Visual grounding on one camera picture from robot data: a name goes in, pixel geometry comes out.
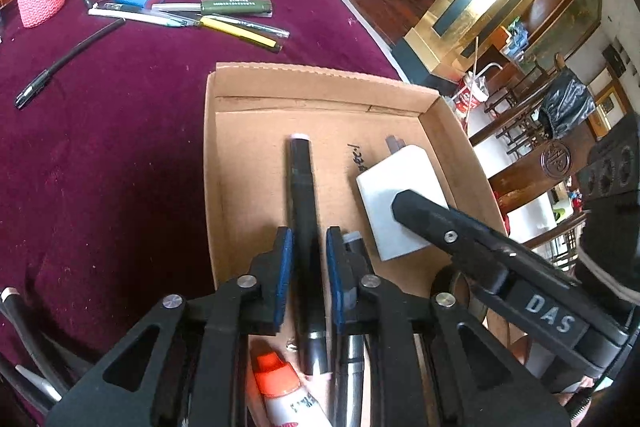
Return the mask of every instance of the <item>yellow highlighter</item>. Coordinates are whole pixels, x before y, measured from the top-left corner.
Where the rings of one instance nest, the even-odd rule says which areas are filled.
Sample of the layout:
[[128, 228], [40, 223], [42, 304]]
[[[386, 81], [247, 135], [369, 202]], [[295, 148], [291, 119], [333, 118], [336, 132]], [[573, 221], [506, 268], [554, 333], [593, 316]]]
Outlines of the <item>yellow highlighter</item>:
[[226, 22], [220, 22], [207, 16], [200, 18], [200, 24], [207, 28], [211, 28], [212, 30], [228, 33], [229, 35], [236, 36], [242, 40], [258, 44], [273, 53], [277, 53], [282, 49], [282, 46], [273, 39], [260, 35], [259, 33], [245, 30], [244, 28], [227, 24]]

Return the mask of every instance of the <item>screw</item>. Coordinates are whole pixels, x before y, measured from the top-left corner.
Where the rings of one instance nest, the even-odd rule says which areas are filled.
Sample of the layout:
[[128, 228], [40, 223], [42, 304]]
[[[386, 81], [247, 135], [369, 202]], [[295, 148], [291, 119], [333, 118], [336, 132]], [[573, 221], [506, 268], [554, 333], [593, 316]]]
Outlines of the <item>screw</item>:
[[449, 230], [444, 235], [445, 243], [455, 243], [458, 240], [458, 232], [455, 230]]
[[171, 295], [167, 295], [164, 299], [162, 299], [162, 306], [169, 310], [173, 310], [174, 308], [179, 307], [182, 304], [182, 297], [172, 293]]
[[443, 308], [451, 308], [456, 303], [456, 298], [450, 293], [442, 292], [436, 295], [436, 302]]
[[377, 275], [366, 275], [360, 281], [365, 288], [377, 288], [380, 286], [380, 277]]
[[238, 277], [238, 286], [241, 288], [251, 288], [255, 286], [258, 280], [253, 275], [241, 275]]

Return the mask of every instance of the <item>cardboard box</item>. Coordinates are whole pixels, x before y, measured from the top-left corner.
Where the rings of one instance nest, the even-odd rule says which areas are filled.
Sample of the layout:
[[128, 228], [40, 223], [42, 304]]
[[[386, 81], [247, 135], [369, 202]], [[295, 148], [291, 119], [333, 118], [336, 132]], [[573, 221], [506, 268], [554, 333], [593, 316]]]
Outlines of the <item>cardboard box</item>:
[[[435, 90], [320, 68], [218, 64], [207, 84], [204, 125], [207, 228], [216, 284], [245, 273], [253, 256], [271, 248], [276, 227], [286, 225], [286, 144], [293, 133], [311, 139], [321, 233], [332, 225], [343, 233], [361, 231], [376, 273], [405, 292], [429, 296], [449, 256], [427, 247], [380, 261], [355, 179], [361, 161], [370, 167], [389, 156], [387, 136], [427, 151], [451, 206], [503, 230], [478, 159]], [[284, 349], [292, 338], [287, 315], [279, 336], [267, 341], [295, 365], [295, 353]], [[309, 388], [325, 401], [326, 382]], [[249, 404], [256, 419], [251, 397]]]

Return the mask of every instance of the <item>black pillar base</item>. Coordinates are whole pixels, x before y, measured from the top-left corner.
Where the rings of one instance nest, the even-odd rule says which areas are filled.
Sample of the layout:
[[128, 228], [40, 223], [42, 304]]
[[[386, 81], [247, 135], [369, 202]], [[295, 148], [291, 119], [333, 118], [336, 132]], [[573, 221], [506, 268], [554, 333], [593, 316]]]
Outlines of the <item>black pillar base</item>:
[[458, 86], [450, 80], [431, 74], [404, 39], [400, 39], [391, 48], [391, 54], [398, 61], [398, 65], [410, 83], [436, 89], [442, 96], [453, 96], [458, 90]]

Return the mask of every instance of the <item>maroon velvet cloth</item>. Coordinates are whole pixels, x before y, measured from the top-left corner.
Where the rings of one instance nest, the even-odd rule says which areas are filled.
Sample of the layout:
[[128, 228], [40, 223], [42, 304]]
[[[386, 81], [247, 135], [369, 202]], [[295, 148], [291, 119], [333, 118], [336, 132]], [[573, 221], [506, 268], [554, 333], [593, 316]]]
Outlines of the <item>maroon velvet cloth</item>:
[[[166, 0], [197, 2], [199, 0]], [[16, 286], [41, 320], [105, 352], [167, 293], [213, 290], [202, 136], [217, 62], [306, 64], [397, 78], [340, 0], [272, 0], [286, 28], [277, 54], [199, 28], [127, 22], [76, 57], [24, 110], [26, 84], [111, 19], [66, 0], [24, 29], [2, 10], [0, 289]], [[2, 321], [0, 350], [24, 362]]]

